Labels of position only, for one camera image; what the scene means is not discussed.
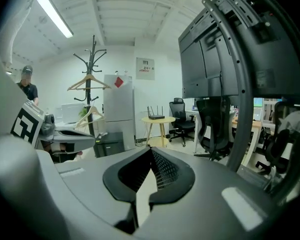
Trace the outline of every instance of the monitor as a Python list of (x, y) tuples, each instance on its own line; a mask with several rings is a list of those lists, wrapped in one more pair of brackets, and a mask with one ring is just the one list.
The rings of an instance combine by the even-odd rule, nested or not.
[[(248, 1), (260, 24), (247, 28), (228, 2), (212, 2), (240, 41), (239, 46), (248, 61), (253, 96), (278, 99), (300, 96), (299, 59), (276, 14), (266, 6), (257, 6), (261, 0), (242, 1)], [(203, 9), (178, 39), (183, 98), (220, 97), (222, 92), (224, 96), (239, 95), (235, 64), (211, 13), (214, 12)]]
[(254, 107), (262, 107), (262, 98), (254, 98), (253, 106)]

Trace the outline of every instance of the person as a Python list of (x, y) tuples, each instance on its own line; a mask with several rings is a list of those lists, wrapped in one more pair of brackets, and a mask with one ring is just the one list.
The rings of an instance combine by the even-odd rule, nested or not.
[(39, 105), (38, 90), (37, 87), (31, 83), (33, 69), (27, 65), (23, 68), (21, 73), (21, 81), (17, 85), (21, 88), (28, 100), (33, 101), (34, 105)]

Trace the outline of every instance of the white wall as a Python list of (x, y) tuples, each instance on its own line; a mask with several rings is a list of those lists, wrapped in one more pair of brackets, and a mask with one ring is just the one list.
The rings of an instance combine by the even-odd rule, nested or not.
[[(89, 59), (89, 53), (84, 48), (76, 51), (76, 54), (84, 60)], [(84, 63), (74, 57), (73, 52), (60, 55), (53, 60), (46, 60), (33, 66), (32, 83), (37, 85), (39, 95), (39, 106), (54, 113), (55, 108), (61, 104), (76, 103), (74, 98), (83, 99), (85, 92), (82, 90), (70, 90), (68, 87), (80, 81), (86, 71)], [(136, 79), (136, 58), (154, 59), (155, 80)], [(120, 75), (124, 70), (132, 76), (134, 85), (134, 105), (136, 138), (145, 136), (145, 125), (141, 118), (147, 116), (147, 106), (163, 106), (163, 113), (169, 115), (169, 102), (175, 97), (182, 97), (182, 75), (180, 56), (176, 52), (162, 50), (154, 45), (131, 46), (109, 46), (107, 54), (97, 63), (97, 70), (101, 73), (93, 75), (103, 81), (104, 75), (114, 74), (119, 71)], [(99, 96), (94, 105), (101, 111), (103, 103), (103, 91), (92, 89), (91, 98)], [(168, 125), (165, 127), (166, 134), (169, 133)], [(160, 128), (154, 125), (151, 131), (152, 136), (160, 135)]]

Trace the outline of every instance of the fluorescent light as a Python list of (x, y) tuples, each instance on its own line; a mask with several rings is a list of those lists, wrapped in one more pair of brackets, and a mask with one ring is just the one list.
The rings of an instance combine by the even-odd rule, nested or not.
[(58, 29), (64, 34), (66, 38), (72, 38), (74, 33), (65, 23), (64, 19), (61, 17), (57, 8), (55, 7), (52, 0), (37, 0), (42, 9), (48, 14), (53, 23), (58, 27)]

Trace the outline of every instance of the white refrigerator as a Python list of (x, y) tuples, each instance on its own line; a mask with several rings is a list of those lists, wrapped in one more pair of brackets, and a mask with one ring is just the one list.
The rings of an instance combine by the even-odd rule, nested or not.
[(103, 92), (105, 130), (108, 133), (122, 132), (125, 151), (132, 150), (136, 147), (132, 77), (106, 74), (104, 83), (111, 87)]

